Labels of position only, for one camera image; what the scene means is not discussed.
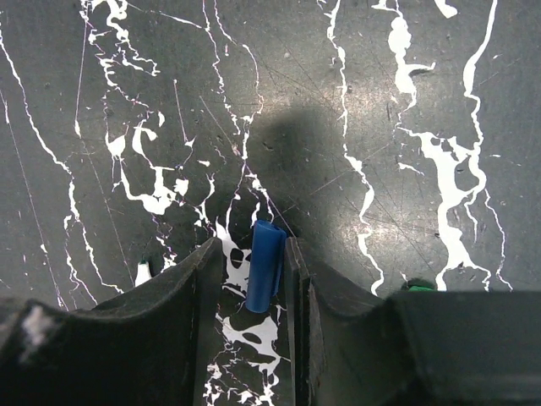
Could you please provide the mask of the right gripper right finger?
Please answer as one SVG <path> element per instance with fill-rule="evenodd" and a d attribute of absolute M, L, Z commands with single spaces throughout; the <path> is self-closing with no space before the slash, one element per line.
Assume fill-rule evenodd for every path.
<path fill-rule="evenodd" d="M 380 299 L 301 239 L 285 245 L 296 405 L 537 405 L 537 292 Z"/>

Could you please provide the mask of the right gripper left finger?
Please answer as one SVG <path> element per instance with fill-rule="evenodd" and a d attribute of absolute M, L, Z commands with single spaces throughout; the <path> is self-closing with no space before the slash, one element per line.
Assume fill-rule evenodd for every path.
<path fill-rule="evenodd" d="M 200 405 L 221 241 L 91 310 L 1 301 L 4 405 Z"/>

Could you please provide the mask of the blue pen cap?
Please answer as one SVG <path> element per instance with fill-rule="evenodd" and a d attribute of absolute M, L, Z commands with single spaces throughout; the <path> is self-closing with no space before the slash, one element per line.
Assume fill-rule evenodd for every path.
<path fill-rule="evenodd" d="M 265 313 L 277 295 L 287 233 L 274 224 L 257 220 L 254 224 L 246 308 Z"/>

